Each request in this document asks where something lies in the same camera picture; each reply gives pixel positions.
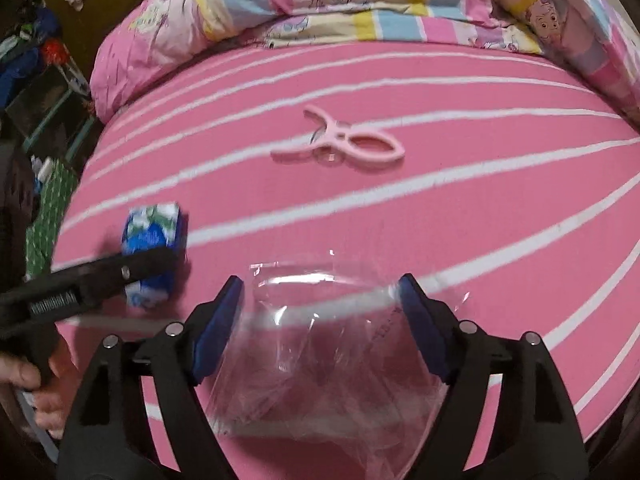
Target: clear plastic bag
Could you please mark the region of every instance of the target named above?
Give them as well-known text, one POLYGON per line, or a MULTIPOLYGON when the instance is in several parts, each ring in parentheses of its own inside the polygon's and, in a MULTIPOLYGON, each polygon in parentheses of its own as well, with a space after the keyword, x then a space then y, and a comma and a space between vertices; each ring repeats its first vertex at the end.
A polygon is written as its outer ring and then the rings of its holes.
MULTIPOLYGON (((252 271, 206 409, 214 430, 335 442, 367 480, 401 479, 446 387, 418 352, 396 286, 336 258, 252 271)), ((454 309, 468 298, 446 294, 454 309)))

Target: pink striped bed sheet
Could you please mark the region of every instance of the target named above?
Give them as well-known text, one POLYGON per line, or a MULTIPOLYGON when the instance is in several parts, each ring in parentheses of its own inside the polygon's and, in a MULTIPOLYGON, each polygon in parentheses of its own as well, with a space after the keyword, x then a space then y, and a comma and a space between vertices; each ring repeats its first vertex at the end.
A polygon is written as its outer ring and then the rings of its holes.
MULTIPOLYGON (((108 124, 54 257, 60 267, 115 251, 129 208, 176 201, 188 214, 184 290, 146 314, 114 300, 60 330, 82 367, 105 334, 185 318, 252 263, 332 249, 395 278, 438 272, 471 293, 466 314, 488 332, 543 334, 586 438, 640 373, 639 140, 577 76, 538 57, 388 42, 214 56, 108 124), (404 164, 277 164, 270 149, 308 142, 308 103, 388 130, 404 164)), ((498 391, 470 463, 484 456, 498 391)), ((198 393, 206 402, 210 384, 198 393)), ((276 421, 219 439, 242 480, 364 477, 336 446, 284 435, 276 421)))

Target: blanket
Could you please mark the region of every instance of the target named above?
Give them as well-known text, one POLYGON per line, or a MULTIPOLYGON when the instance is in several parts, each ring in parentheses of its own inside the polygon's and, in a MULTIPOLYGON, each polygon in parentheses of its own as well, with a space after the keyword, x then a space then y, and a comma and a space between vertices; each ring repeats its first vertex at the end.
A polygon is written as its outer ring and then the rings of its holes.
POLYGON ((546 56, 636 125, 640 39, 603 0, 147 0, 98 51, 92 95, 107 122, 208 48, 417 41, 546 56))

